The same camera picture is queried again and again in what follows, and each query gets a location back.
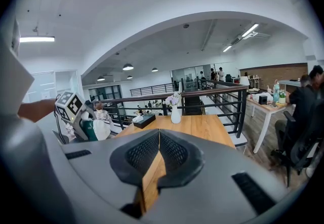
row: wooden floor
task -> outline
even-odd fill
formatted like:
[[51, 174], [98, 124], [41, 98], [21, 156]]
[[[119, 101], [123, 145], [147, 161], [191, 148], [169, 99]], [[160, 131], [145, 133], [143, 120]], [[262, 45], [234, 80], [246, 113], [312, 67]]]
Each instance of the wooden floor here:
[[[265, 113], [255, 109], [254, 117], [251, 117], [252, 107], [247, 103], [246, 115], [244, 119], [244, 125], [242, 133], [248, 140], [248, 145], [245, 150], [245, 155], [250, 157], [252, 160], [256, 161], [258, 164], [262, 165], [266, 169], [270, 170], [275, 174], [279, 180], [287, 185], [287, 175], [286, 168], [279, 165], [279, 161], [270, 155], [271, 151], [278, 148], [277, 137], [274, 129], [274, 124], [277, 120], [285, 120], [283, 111], [275, 113], [271, 116], [270, 124], [266, 136], [263, 140], [261, 148], [257, 154], [253, 153], [255, 144], [258, 141], [263, 122], [265, 119]], [[308, 181], [308, 177], [303, 169], [300, 175], [292, 169], [291, 171], [291, 181], [290, 189], [294, 190], [300, 187], [303, 183]]]

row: wooden table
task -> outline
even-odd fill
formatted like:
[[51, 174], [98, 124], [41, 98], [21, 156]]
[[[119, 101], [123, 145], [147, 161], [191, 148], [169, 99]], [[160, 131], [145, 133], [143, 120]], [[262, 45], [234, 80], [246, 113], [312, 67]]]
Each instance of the wooden table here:
[[265, 134], [267, 133], [268, 130], [268, 126], [269, 126], [269, 122], [271, 119], [271, 115], [277, 112], [280, 112], [282, 110], [284, 110], [287, 107], [287, 103], [285, 105], [279, 105], [276, 108], [271, 108], [269, 106], [266, 105], [260, 105], [258, 102], [254, 101], [253, 99], [247, 98], [247, 102], [249, 102], [252, 105], [252, 115], [251, 117], [254, 116], [254, 110], [255, 108], [257, 108], [258, 110], [262, 111], [265, 113], [265, 119], [264, 119], [264, 123], [263, 123], [263, 127], [261, 130], [261, 134], [259, 136], [258, 142], [253, 150], [254, 153], [257, 153], [259, 148], [261, 147], [261, 144], [264, 140]]
[[[235, 149], [229, 134], [217, 115], [181, 116], [181, 122], [178, 124], [173, 124], [170, 116], [156, 116], [156, 120], [147, 125], [145, 128], [140, 129], [131, 124], [120, 132], [116, 138], [157, 128], [180, 131], [202, 139], [228, 145]], [[158, 198], [156, 188], [157, 180], [165, 174], [165, 163], [161, 153], [158, 152], [149, 170], [143, 178], [143, 191], [146, 210], [149, 209]]]

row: ceiling light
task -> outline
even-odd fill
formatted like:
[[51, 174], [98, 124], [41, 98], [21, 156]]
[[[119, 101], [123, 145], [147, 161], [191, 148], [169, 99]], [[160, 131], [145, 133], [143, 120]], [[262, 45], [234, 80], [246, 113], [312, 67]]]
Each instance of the ceiling light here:
[[244, 34], [242, 34], [242, 37], [247, 36], [250, 32], [252, 32], [258, 26], [259, 26], [259, 24], [254, 24], [249, 30], [247, 30]]
[[125, 64], [124, 66], [123, 66], [123, 70], [131, 70], [131, 69], [133, 69], [134, 67], [131, 65], [131, 64], [129, 64], [129, 63], [127, 63], [127, 64]]
[[228, 46], [225, 50], [223, 50], [223, 52], [229, 50], [230, 48], [232, 48], [232, 45]]
[[97, 81], [103, 81], [103, 80], [105, 80], [105, 78], [103, 76], [99, 76], [97, 79]]
[[20, 37], [20, 42], [41, 42], [41, 41], [55, 41], [55, 38], [53, 36]]

